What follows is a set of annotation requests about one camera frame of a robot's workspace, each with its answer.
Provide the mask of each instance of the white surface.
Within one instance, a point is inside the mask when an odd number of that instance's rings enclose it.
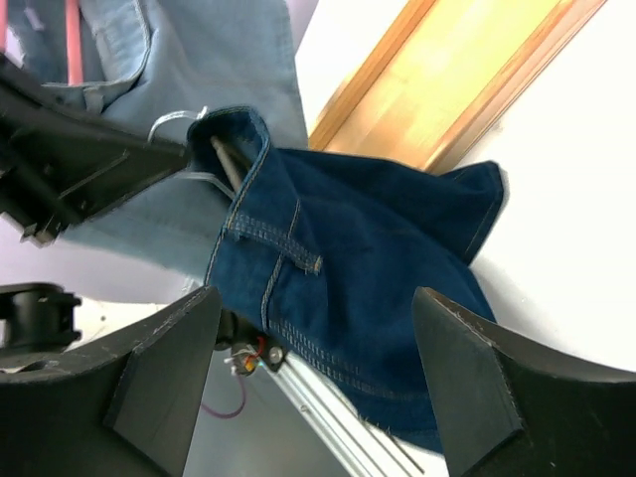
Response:
[[[285,0],[285,2],[289,10],[294,50],[297,51],[316,10],[318,0]]]
[[[310,130],[331,96],[367,58],[405,3],[320,0],[296,53],[298,85]]]
[[[610,0],[468,155],[510,197],[474,262],[499,321],[636,371],[636,2]]]
[[[22,51],[22,45],[20,40],[13,33],[13,29],[7,28],[7,50],[5,55],[11,59],[11,61],[18,67],[22,67],[24,62],[24,52]]]
[[[69,349],[85,345],[130,326],[156,313],[164,306],[150,303],[97,301],[83,297],[81,306],[75,310],[76,329],[81,331],[81,339],[69,346]]]

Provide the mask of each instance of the jeans pocket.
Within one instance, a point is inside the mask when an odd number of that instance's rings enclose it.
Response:
[[[303,197],[289,237],[312,250],[313,259],[281,250],[263,302],[267,328],[323,374],[352,386],[359,370],[346,357],[365,345],[355,343],[360,324],[348,306],[361,296],[349,280],[372,253],[366,224],[347,202]]]
[[[66,36],[64,22],[54,23],[59,21],[59,3],[36,2],[47,26],[47,30],[40,33],[52,37],[53,45],[58,45],[59,39]],[[81,48],[84,83],[45,82],[45,87],[69,105],[99,114],[140,79],[150,55],[150,29],[140,0],[82,1],[81,17],[85,30]],[[57,49],[63,49],[57,52],[60,61],[66,57],[66,45],[62,43]]]

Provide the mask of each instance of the wooden frame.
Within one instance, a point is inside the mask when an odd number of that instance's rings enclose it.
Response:
[[[438,140],[426,170],[455,166],[606,0],[561,1]],[[324,150],[435,0],[409,0],[358,71],[331,99],[309,138]]]

